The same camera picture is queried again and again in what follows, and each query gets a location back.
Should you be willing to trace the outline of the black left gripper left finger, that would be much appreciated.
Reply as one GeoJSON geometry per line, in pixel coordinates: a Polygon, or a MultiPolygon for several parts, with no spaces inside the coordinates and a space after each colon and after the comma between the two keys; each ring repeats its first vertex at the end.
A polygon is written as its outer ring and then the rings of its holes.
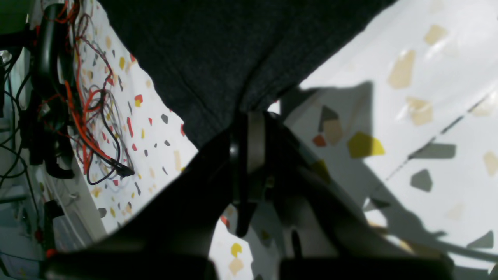
{"type": "Polygon", "coordinates": [[[248,117],[203,147],[185,171],[135,218],[85,250],[45,263],[47,280],[149,280],[174,274],[217,279],[211,239],[231,202],[248,207],[248,117]]]}

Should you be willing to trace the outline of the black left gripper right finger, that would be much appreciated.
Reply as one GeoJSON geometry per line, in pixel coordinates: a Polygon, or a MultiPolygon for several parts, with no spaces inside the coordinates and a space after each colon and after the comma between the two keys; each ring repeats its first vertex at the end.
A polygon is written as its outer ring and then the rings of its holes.
{"type": "Polygon", "coordinates": [[[409,253],[381,236],[338,187],[301,157],[271,113],[247,117],[247,205],[272,206],[283,253],[276,280],[451,280],[443,257],[409,253]]]}

